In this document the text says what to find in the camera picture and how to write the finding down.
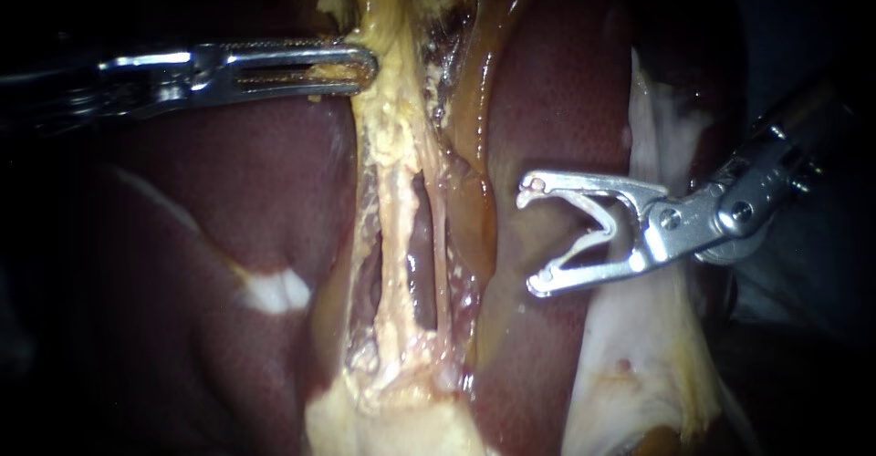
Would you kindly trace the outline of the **right arm instrument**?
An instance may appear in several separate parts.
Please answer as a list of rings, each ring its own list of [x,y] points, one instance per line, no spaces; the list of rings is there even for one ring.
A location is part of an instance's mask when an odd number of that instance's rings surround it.
[[[652,270],[685,257],[717,265],[747,258],[776,215],[808,191],[808,178],[821,171],[822,147],[816,129],[769,124],[759,130],[694,192],[650,205],[631,268]]]

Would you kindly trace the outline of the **left arm instrument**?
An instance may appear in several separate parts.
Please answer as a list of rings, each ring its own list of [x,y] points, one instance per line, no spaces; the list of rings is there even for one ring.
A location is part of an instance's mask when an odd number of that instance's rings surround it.
[[[65,133],[184,105],[206,67],[205,44],[68,47],[5,56],[3,133]]]

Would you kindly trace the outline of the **right arm instrument jaw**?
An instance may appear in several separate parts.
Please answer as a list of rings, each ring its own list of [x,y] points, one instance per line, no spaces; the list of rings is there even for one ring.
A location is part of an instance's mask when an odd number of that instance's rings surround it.
[[[649,270],[649,246],[641,239],[627,239],[627,253],[614,261],[574,264],[580,255],[604,244],[614,244],[620,233],[598,231],[580,236],[569,249],[547,261],[526,279],[527,291],[538,298],[557,297],[599,285],[633,278]]]
[[[595,197],[611,197],[624,203],[643,229],[652,222],[649,211],[668,195],[668,189],[660,184],[628,177],[534,170],[527,172],[518,184],[516,207],[523,209],[536,200],[560,198],[590,216],[600,224],[603,233],[612,237],[619,225],[593,201]]]

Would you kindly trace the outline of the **left arm instrument jaw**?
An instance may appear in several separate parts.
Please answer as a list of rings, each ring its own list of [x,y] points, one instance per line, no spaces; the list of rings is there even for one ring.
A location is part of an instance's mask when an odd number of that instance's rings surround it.
[[[290,96],[355,96],[377,77],[377,58],[341,39],[289,39],[203,47],[203,103]]]

